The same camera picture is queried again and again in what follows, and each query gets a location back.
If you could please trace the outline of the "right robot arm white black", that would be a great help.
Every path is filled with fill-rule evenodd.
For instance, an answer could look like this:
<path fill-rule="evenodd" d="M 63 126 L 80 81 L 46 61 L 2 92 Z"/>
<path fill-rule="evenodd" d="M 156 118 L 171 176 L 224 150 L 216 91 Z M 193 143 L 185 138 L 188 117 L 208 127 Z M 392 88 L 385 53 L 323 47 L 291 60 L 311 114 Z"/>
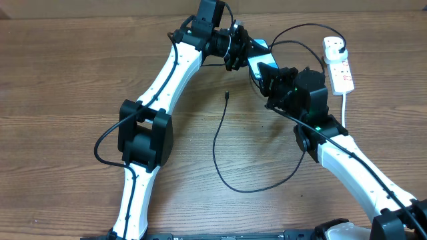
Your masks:
<path fill-rule="evenodd" d="M 305 68 L 258 63 L 266 108 L 296 123 L 300 149 L 333 173 L 372 223 L 371 239 L 405 239 L 406 229 L 426 238 L 426 202 L 393 183 L 357 146 L 348 130 L 328 113 L 325 75 Z"/>

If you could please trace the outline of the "blue Galaxy smartphone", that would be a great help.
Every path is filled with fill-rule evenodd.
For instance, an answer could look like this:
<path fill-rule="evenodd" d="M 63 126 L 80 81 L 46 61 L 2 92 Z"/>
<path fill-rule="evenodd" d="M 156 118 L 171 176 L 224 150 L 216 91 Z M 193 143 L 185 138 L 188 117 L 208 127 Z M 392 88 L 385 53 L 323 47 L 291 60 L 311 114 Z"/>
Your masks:
<path fill-rule="evenodd" d="M 250 68 L 250 74 L 254 80 L 261 81 L 262 75 L 260 73 L 260 69 L 258 67 L 258 63 L 265 63 L 273 68 L 278 68 L 276 60 L 271 53 L 263 53 L 261 55 L 257 55 L 255 57 L 248 58 L 248 66 Z"/>

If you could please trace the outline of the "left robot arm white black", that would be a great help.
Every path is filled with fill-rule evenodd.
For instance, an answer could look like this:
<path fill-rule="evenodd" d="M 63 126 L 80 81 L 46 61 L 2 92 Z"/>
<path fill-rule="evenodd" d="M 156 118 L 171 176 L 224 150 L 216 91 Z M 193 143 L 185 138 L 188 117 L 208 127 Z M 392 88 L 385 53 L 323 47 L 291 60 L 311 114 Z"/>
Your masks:
<path fill-rule="evenodd" d="M 235 19 L 229 27 L 220 28 L 228 7 L 223 1 L 201 1 L 197 14 L 169 33 L 169 57 L 149 89 L 137 101 L 122 103 L 117 148 L 125 166 L 125 185 L 109 239 L 144 237 L 153 182 L 173 147 L 173 109 L 206 57 L 222 58 L 228 71 L 248 64 L 253 48 L 248 32 Z"/>

